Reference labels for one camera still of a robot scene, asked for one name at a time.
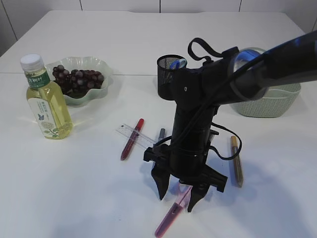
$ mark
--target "clear plastic ruler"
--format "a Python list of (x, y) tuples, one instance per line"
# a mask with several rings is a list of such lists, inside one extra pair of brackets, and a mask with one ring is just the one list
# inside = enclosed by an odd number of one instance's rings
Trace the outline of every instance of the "clear plastic ruler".
[(120, 125), (116, 129), (116, 131), (119, 132), (120, 134), (124, 135), (128, 139), (130, 138), (132, 132), (135, 131), (136, 133), (138, 133), (138, 136), (136, 137), (136, 140), (134, 140), (134, 142), (136, 144), (140, 145), (141, 147), (143, 147), (144, 149), (147, 149), (148, 147), (153, 147), (153, 145), (156, 143), (151, 138), (147, 137), (146, 135), (144, 135), (142, 133), (139, 133), (138, 131), (134, 130), (134, 128), (132, 128), (126, 124)]

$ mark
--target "yellow liquid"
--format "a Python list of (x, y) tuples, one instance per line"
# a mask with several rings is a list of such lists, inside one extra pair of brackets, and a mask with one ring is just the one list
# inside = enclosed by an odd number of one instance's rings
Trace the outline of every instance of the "yellow liquid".
[[(27, 77), (36, 77), (40, 76), (46, 72), (46, 69), (43, 68), (35, 72), (25, 72)], [(26, 91), (26, 99), (30, 98), (41, 98), (48, 102), (51, 112), (58, 129), (59, 137), (48, 137), (47, 139), (60, 140), (64, 139), (69, 135), (73, 128), (73, 123), (71, 121), (67, 105), (60, 87), (53, 81), (45, 85), (44, 87), (33, 89), (28, 88)]]

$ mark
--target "pen holder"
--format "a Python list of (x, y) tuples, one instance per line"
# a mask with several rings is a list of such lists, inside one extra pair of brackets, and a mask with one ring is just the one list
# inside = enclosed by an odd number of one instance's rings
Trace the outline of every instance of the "pen holder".
[(158, 95), (165, 100), (174, 100), (170, 91), (170, 82), (179, 68), (186, 67), (187, 62), (182, 56), (165, 55), (158, 59)]

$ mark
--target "bowl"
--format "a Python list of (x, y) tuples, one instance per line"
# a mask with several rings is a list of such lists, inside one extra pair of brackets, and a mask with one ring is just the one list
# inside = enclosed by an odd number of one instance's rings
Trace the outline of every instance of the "bowl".
[(85, 96), (81, 98), (71, 98), (67, 95), (64, 95), (66, 104), (68, 105), (80, 105), (88, 100), (99, 98), (106, 95), (106, 90), (109, 82), (109, 78), (112, 75), (112, 69), (107, 65), (106, 62), (95, 57), (66, 57), (54, 63), (49, 63), (46, 65), (46, 70), (49, 74), (50, 80), (54, 81), (53, 68), (59, 64), (63, 65), (65, 69), (72, 71), (73, 69), (78, 70), (95, 70), (99, 71), (104, 77), (104, 82), (101, 85), (101, 89), (92, 88), (90, 89)]

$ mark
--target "pink highlighter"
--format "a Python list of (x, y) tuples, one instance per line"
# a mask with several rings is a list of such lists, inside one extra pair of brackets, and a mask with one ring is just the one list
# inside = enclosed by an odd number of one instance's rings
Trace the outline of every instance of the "pink highlighter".
[(180, 183), (178, 184), (178, 197), (164, 217), (163, 221), (158, 226), (157, 230), (155, 231), (155, 237), (161, 238), (165, 234), (167, 229), (175, 221), (176, 217), (188, 205), (190, 201), (190, 191), (192, 190), (192, 187), (193, 186)]

